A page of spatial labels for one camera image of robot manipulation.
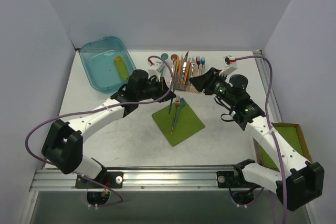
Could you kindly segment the copper fork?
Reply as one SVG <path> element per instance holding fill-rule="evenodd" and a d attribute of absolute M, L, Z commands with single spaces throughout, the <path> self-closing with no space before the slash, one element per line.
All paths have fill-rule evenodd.
<path fill-rule="evenodd" d="M 175 102 L 174 102 L 175 113 L 174 113 L 173 123 L 172 123 L 172 127 L 171 127 L 171 134 L 173 134 L 173 130 L 174 130 L 174 127 L 175 127 L 176 116 L 177 116 L 177 111 L 180 107 L 180 104 L 181 104 L 181 97 L 178 95 L 175 99 Z"/>

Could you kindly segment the green paper napkin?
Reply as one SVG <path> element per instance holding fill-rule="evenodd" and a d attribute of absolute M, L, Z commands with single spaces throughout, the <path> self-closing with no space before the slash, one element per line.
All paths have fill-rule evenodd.
<path fill-rule="evenodd" d="M 173 105 L 171 113 L 169 113 L 169 106 L 166 106 L 152 114 L 152 119 L 172 146 L 182 143 L 205 127 L 204 123 L 195 114 L 190 105 L 185 102 L 173 134 L 171 134 L 174 113 L 175 106 Z"/>

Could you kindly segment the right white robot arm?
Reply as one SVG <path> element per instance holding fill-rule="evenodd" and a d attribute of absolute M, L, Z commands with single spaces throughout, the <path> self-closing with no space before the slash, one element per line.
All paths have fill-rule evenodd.
<path fill-rule="evenodd" d="M 235 165 L 233 181 L 239 187 L 257 184 L 273 193 L 289 211 L 295 211 L 322 195 L 324 168 L 298 153 L 272 126 L 267 114 L 247 92 L 248 79 L 235 74 L 226 80 L 219 70 L 190 78 L 194 88 L 215 95 L 230 107 L 230 115 L 239 127 L 269 155 L 279 171 L 263 167 L 251 159 Z"/>

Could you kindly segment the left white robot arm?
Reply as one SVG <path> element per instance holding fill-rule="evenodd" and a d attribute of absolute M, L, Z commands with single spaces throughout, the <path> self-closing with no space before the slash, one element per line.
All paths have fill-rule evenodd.
<path fill-rule="evenodd" d="M 166 102 L 175 97 L 163 77 L 135 70 L 126 84 L 90 114 L 68 122 L 55 120 L 41 153 L 64 174 L 84 175 L 92 187 L 100 188 L 106 183 L 106 169 L 94 158 L 84 156 L 85 141 L 108 124 L 132 113 L 141 101 Z"/>

